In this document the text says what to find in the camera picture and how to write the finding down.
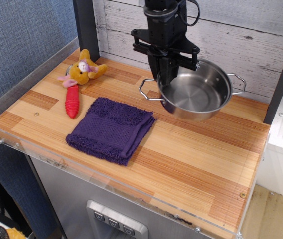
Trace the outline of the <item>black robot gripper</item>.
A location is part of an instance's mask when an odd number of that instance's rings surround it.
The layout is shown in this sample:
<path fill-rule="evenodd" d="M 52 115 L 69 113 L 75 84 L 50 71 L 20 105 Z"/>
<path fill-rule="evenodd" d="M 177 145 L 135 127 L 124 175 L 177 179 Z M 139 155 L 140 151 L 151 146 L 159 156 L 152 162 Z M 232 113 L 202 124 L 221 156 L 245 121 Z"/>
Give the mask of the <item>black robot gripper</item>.
<path fill-rule="evenodd" d="M 147 54 L 150 69 L 155 79 L 163 86 L 168 86 L 177 76 L 179 65 L 197 71 L 200 61 L 197 55 L 199 47 L 186 38 L 188 27 L 193 27 L 199 21 L 196 17 L 193 23 L 187 22 L 187 3 L 185 0 L 146 0 L 143 7 L 147 17 L 148 29 L 134 29 L 134 51 Z M 178 63 L 173 60 L 173 54 L 190 54 L 191 57 L 180 55 Z"/>

